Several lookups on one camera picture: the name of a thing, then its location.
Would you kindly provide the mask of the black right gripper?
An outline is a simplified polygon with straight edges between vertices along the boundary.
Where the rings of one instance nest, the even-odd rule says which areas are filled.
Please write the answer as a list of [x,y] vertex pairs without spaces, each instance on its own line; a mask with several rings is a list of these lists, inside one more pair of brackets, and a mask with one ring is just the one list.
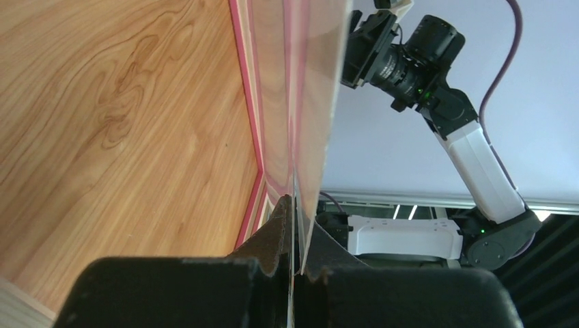
[[427,96],[429,87],[454,62],[465,37],[447,21],[425,15],[406,42],[396,15],[378,10],[365,21],[354,10],[346,44],[341,84],[356,89],[370,84],[393,97],[402,112]]

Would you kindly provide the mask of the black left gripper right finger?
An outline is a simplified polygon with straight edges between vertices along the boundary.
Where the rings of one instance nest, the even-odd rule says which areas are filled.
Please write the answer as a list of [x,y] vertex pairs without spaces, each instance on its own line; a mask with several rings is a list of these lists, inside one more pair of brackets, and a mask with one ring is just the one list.
[[295,327],[523,327],[504,286],[479,269],[373,268],[315,224],[294,284]]

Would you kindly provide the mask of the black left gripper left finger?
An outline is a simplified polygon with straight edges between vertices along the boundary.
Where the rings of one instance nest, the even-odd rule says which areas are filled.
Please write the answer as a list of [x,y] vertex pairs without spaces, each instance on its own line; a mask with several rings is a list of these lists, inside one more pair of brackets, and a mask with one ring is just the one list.
[[225,257],[105,257],[79,275],[56,327],[287,327],[293,199]]

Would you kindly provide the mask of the clear acrylic sheet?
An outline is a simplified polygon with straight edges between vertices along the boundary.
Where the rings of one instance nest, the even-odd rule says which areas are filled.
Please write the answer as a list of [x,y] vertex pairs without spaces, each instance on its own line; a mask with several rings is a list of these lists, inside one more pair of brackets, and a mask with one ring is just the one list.
[[250,1],[264,175],[291,195],[304,270],[343,70],[351,1]]

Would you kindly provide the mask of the wooden picture frame pink inlay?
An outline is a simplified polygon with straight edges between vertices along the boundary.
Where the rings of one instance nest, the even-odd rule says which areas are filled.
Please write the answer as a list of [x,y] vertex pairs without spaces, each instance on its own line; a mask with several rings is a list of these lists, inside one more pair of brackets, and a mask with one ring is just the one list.
[[257,175],[237,237],[247,241],[292,194],[292,123],[289,112],[289,1],[230,1]]

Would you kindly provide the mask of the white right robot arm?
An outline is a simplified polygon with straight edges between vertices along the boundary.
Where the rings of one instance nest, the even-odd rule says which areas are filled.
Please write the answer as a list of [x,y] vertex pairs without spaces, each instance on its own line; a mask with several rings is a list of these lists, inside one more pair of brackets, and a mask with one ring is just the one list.
[[519,256],[541,227],[514,187],[469,97],[447,83],[465,37],[447,21],[425,15],[404,43],[395,42],[397,15],[353,11],[342,85],[369,84],[393,98],[392,109],[418,112],[449,156],[475,207],[449,219],[374,219],[338,212],[337,241],[353,256],[453,260],[494,270]]

